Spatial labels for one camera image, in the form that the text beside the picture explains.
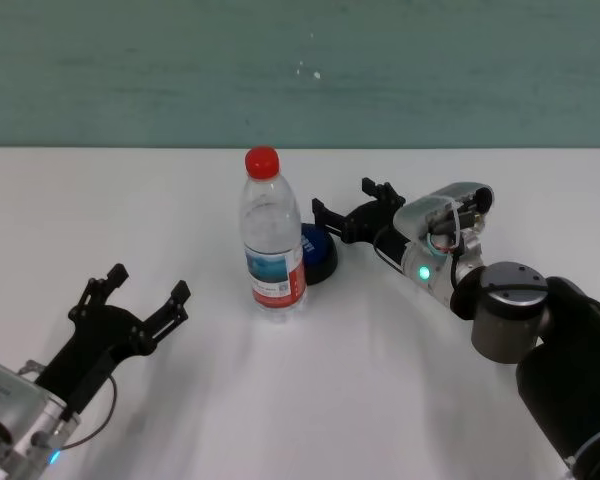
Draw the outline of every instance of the black cylinder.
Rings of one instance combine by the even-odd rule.
[[[551,278],[552,329],[520,362],[518,391],[578,480],[600,480],[600,310]]]
[[[529,290],[507,290],[507,285]],[[500,262],[489,265],[480,277],[483,292],[478,301],[471,342],[486,358],[518,363],[535,347],[545,310],[545,279],[526,265]],[[488,288],[501,288],[489,291]]]

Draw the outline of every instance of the cable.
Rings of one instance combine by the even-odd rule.
[[[113,411],[116,409],[116,403],[118,402],[118,384],[116,383],[116,381],[114,380],[114,378],[111,375],[109,375],[109,380],[111,380],[111,386],[113,386],[113,399],[111,400],[111,408],[109,409],[107,418],[105,418],[104,422],[102,422],[102,425],[100,425],[93,433],[87,435],[82,440],[78,440],[77,442],[70,443],[69,445],[65,445],[64,447],[60,448],[59,450],[69,450],[70,448],[79,447],[80,445],[87,443],[89,440],[91,440],[96,435],[98,435],[100,432],[102,432],[102,430],[104,430],[106,428],[106,426],[109,424],[109,421],[111,420],[111,417],[113,416]]]
[[[387,233],[387,231],[389,230],[389,228],[391,227],[391,225],[385,225],[384,227],[382,227],[380,230],[378,230],[378,233],[376,233],[376,236],[373,237],[373,251],[376,252],[376,255],[378,255],[378,257],[380,257],[380,260],[382,260],[384,263],[386,263],[387,265],[389,265],[391,268],[393,268],[396,272],[398,272],[400,275],[403,275],[402,273],[402,268],[397,267],[397,263],[394,262],[390,262],[384,255],[384,253],[382,253],[380,250],[378,250],[378,240],[380,240],[380,237],[382,235],[384,235],[385,233]]]
[[[458,269],[458,260],[460,259],[460,249],[456,249],[455,252],[452,253],[451,257],[451,286],[453,290],[458,289],[458,280],[456,279],[456,270]]]
[[[462,230],[460,228],[460,215],[458,214],[458,209],[460,207],[462,207],[462,204],[459,202],[456,202],[456,199],[453,197],[448,197],[446,195],[427,195],[428,197],[433,197],[433,198],[441,198],[443,200],[447,200],[449,202],[451,202],[451,208],[453,209],[453,220],[456,224],[456,239],[455,239],[455,243],[449,247],[450,249],[454,249],[454,248],[458,248],[460,246],[460,231]]]

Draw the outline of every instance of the red bottle cap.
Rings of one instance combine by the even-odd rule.
[[[278,153],[273,147],[255,147],[247,152],[244,159],[247,173],[256,180],[275,177],[280,171]]]

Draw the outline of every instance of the blue object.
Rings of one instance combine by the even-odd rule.
[[[330,277],[338,266],[333,238],[326,230],[311,223],[302,224],[302,262],[307,285]]]
[[[54,463],[56,463],[56,460],[58,460],[59,456],[60,456],[60,450],[56,450],[55,452],[53,452],[51,454],[51,456],[49,457],[49,465],[53,465]]]

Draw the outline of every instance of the plastic bottle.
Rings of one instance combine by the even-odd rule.
[[[306,291],[298,205],[273,148],[251,149],[245,165],[240,231],[253,297],[267,310],[288,311]]]

